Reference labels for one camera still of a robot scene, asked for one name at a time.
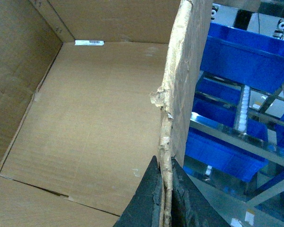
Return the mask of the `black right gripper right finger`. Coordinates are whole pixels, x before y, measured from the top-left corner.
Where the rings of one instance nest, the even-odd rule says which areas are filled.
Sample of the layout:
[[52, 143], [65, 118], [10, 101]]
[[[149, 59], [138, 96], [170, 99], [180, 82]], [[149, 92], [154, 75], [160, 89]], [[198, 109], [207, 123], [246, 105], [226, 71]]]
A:
[[172, 163], [173, 227], [228, 227], [228, 222], [210, 205], [175, 158]]

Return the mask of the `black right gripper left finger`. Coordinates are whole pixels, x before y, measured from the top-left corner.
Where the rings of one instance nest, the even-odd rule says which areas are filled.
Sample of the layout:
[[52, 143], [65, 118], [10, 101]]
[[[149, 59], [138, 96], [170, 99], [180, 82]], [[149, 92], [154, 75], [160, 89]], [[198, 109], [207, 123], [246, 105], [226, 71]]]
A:
[[131, 201], [115, 227], [158, 227], [162, 196], [162, 177], [157, 158], [152, 157]]

